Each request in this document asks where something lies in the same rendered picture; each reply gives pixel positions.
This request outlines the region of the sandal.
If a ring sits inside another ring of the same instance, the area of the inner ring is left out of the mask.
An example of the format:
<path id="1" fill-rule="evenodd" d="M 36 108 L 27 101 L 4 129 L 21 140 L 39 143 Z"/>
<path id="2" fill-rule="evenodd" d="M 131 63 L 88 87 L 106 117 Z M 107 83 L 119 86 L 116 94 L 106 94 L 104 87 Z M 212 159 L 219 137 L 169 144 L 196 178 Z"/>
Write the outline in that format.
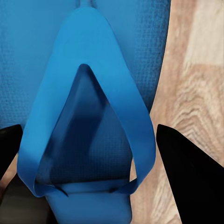
<path id="1" fill-rule="evenodd" d="M 58 224 L 131 223 L 156 158 L 149 114 L 170 7 L 0 0 L 0 129 L 21 125 L 18 176 Z"/>

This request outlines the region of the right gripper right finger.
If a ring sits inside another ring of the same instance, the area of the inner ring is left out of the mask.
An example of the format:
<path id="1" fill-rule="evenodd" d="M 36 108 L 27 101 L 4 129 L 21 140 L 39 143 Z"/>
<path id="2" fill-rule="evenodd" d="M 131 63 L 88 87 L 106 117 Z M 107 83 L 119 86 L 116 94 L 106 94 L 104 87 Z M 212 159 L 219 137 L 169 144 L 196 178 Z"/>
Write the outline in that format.
<path id="1" fill-rule="evenodd" d="M 224 168 L 171 127 L 156 142 L 182 224 L 224 224 Z"/>

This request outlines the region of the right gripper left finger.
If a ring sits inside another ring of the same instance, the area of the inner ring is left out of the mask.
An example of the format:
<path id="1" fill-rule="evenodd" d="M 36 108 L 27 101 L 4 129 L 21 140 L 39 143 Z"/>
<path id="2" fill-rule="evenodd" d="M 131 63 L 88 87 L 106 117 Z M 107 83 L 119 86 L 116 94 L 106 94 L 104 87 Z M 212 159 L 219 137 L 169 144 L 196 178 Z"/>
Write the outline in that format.
<path id="1" fill-rule="evenodd" d="M 0 129 L 0 180 L 20 149 L 22 135 L 20 124 Z"/>

